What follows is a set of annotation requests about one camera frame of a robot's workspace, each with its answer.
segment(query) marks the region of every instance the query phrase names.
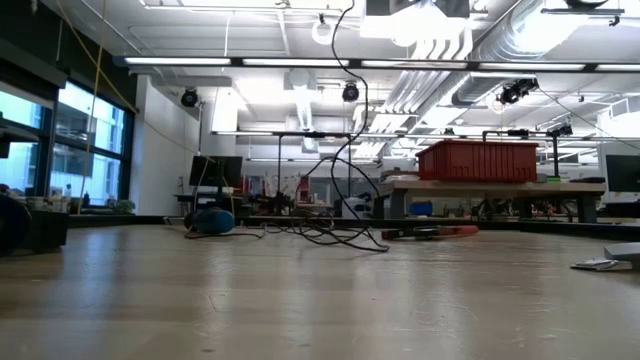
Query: blue object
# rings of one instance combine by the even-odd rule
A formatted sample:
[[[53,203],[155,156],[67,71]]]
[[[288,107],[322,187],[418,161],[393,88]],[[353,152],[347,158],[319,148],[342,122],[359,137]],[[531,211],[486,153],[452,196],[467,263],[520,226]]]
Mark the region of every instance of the blue object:
[[[431,216],[433,215],[433,204],[431,201],[411,203],[409,213],[416,216]]]
[[[193,215],[193,226],[200,233],[218,235],[233,230],[235,219],[228,211],[209,208]]]

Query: floor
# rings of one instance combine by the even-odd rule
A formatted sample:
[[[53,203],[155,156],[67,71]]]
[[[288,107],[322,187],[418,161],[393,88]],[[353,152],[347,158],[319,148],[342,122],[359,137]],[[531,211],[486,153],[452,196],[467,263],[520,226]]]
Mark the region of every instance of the floor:
[[[518,232],[387,254],[288,235],[71,230],[0,261],[2,359],[637,359],[640,274],[605,242]]]

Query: window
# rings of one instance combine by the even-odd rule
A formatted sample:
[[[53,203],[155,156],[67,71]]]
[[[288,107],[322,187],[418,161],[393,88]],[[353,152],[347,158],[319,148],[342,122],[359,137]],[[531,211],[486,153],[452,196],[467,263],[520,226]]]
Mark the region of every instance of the window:
[[[40,128],[43,107],[0,90],[0,113],[5,120]]]
[[[100,149],[122,154],[124,111],[97,98],[80,87],[67,83],[60,90],[56,134],[87,142]],[[94,106],[93,118],[91,108]]]
[[[120,160],[90,154],[87,164],[85,150],[56,144],[53,149],[54,165],[51,171],[51,190],[62,192],[71,185],[71,196],[75,198],[89,194],[90,204],[104,206],[109,199],[119,198]],[[84,193],[82,177],[87,168]]]
[[[9,158],[0,159],[0,183],[24,193],[35,187],[38,144],[11,143]]]

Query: computer monitor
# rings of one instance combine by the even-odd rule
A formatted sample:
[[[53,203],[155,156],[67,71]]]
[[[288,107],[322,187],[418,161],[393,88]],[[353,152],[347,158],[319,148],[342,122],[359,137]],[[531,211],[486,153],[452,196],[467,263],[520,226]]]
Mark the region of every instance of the computer monitor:
[[[640,156],[607,155],[609,191],[640,192]]]
[[[242,156],[194,156],[189,185],[239,188],[241,171]]]

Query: plastic crate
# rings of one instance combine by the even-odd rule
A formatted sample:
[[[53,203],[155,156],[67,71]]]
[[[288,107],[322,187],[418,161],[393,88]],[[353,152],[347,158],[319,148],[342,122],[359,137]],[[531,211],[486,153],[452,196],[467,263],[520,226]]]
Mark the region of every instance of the plastic crate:
[[[534,182],[536,147],[532,143],[444,140],[419,152],[422,180]]]

